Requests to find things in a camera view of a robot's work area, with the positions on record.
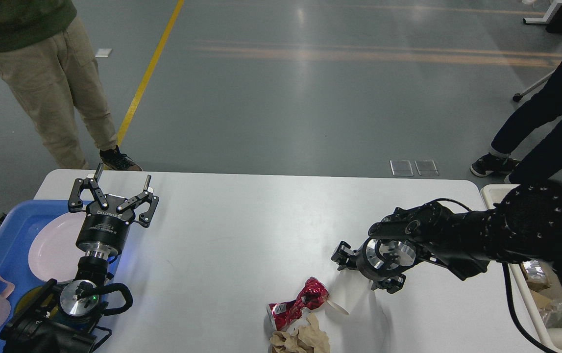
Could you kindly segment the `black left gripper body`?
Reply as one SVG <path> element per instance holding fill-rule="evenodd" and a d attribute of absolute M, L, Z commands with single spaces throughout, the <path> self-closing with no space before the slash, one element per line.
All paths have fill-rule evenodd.
<path fill-rule="evenodd" d="M 101 243 L 110 248 L 109 257 L 121 254 L 130 224 L 135 218 L 132 208 L 122 209 L 122 213 L 118 212 L 118 207 L 126 201 L 124 197 L 108 196 L 106 210 L 102 210 L 101 203 L 97 201 L 89 203 L 84 211 L 87 215 L 75 242 L 77 248 L 88 252 L 93 244 Z"/>

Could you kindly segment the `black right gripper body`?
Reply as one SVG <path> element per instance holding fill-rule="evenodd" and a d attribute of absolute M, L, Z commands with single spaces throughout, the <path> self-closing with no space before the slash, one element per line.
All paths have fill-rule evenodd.
<path fill-rule="evenodd" d="M 400 275 L 398 247 L 399 241 L 367 239 L 359 248 L 357 270 L 375 283 Z"/>

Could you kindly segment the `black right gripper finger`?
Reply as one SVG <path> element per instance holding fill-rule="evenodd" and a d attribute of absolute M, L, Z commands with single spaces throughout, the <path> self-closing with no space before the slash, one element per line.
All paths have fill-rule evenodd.
<path fill-rule="evenodd" d="M 331 256 L 331 261 L 337 265 L 337 271 L 358 271 L 357 259 L 359 254 L 360 251 L 353 250 L 349 243 L 340 241 Z"/>
<path fill-rule="evenodd" d="M 382 280 L 372 282 L 371 290 L 385 290 L 389 294 L 395 294 L 401 290 L 405 284 L 406 275 L 399 274 L 393 277 L 387 277 Z"/>

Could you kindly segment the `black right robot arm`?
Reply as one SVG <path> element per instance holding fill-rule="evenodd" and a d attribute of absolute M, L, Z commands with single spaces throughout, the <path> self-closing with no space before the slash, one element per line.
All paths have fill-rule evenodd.
<path fill-rule="evenodd" d="M 543 260 L 562 286 L 562 182 L 546 179 L 521 184 L 485 211 L 453 213 L 442 199 L 409 209 L 395 208 L 372 224 L 366 241 L 353 250 L 342 241 L 332 254 L 338 270 L 359 271 L 372 289 L 393 294 L 405 281 L 404 272 L 421 263 L 446 268 L 460 280 L 502 263 L 510 317 L 525 339 L 546 353 L 518 321 L 513 305 L 508 264 Z"/>

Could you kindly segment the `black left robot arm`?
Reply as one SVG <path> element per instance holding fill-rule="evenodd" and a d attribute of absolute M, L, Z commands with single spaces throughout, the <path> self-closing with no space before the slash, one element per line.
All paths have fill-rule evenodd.
<path fill-rule="evenodd" d="M 83 251 L 75 277 L 65 284 L 50 279 L 1 329 L 5 353 L 94 353 L 111 337 L 104 316 L 119 315 L 133 306 L 128 286 L 113 283 L 110 259 L 124 250 L 130 226 L 149 227 L 159 198 L 146 177 L 143 190 L 132 197 L 105 194 L 99 187 L 104 167 L 74 181 L 68 199 L 71 213 L 84 215 L 75 246 Z"/>

